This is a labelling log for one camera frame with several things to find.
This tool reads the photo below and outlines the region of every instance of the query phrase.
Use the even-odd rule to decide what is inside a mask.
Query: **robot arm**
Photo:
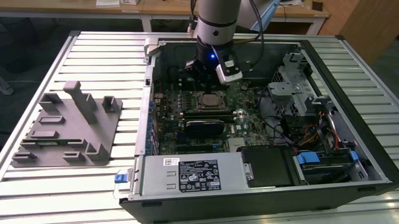
[[[262,12],[262,29],[274,14],[278,1],[254,0]],[[206,85],[214,83],[214,75],[220,84],[242,77],[232,48],[236,24],[258,30],[249,0],[198,0],[197,52],[194,60],[186,63],[185,71]]]

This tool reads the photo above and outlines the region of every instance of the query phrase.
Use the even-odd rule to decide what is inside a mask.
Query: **desk leg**
[[[318,34],[318,31],[321,29],[321,26],[324,24],[324,20],[325,18],[314,18],[312,24],[310,24],[310,27],[309,29],[306,30],[306,35],[317,35]]]
[[[141,24],[142,24],[142,30],[144,32],[152,32],[152,28],[150,28],[150,15],[141,15]]]

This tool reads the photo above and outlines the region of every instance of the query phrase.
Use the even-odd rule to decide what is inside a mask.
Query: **floor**
[[[84,31],[133,31],[140,32],[140,20],[112,20],[112,19],[62,19],[56,24],[50,19],[31,19],[31,24],[37,31],[40,44],[27,47],[27,55],[33,61],[33,67],[26,72],[10,74],[0,66],[0,76],[9,81],[35,81],[40,82],[46,74],[49,66],[57,56],[70,30]],[[153,20],[152,29],[154,32],[184,32],[185,21]],[[378,60],[372,65],[372,69],[385,82],[386,86],[399,97],[399,41],[394,40],[385,50]],[[38,87],[34,82],[9,83],[14,93],[9,96],[0,94],[0,149],[5,144],[7,135],[22,115],[25,107]]]

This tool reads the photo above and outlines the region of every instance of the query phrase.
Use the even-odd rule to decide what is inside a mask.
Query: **metal bracket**
[[[286,102],[290,100],[292,95],[302,93],[300,86],[290,83],[269,83],[266,89],[274,102]]]
[[[330,102],[330,99],[328,96],[322,97],[308,97],[304,101],[304,105],[306,108],[306,113],[314,112],[314,108],[324,106],[328,102]]]
[[[158,46],[164,43],[158,43],[158,38],[146,38],[144,41],[144,53],[146,57],[150,57],[160,52]]]

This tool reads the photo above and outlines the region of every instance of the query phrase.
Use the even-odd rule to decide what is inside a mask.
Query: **blue latch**
[[[350,158],[353,159],[353,161],[358,160],[358,156],[354,151],[350,151]]]
[[[126,174],[116,174],[113,182],[114,183],[126,183]]]
[[[318,156],[317,156],[316,152],[300,153],[296,156],[296,159],[297,159],[298,164],[320,162],[320,159],[318,159]]]

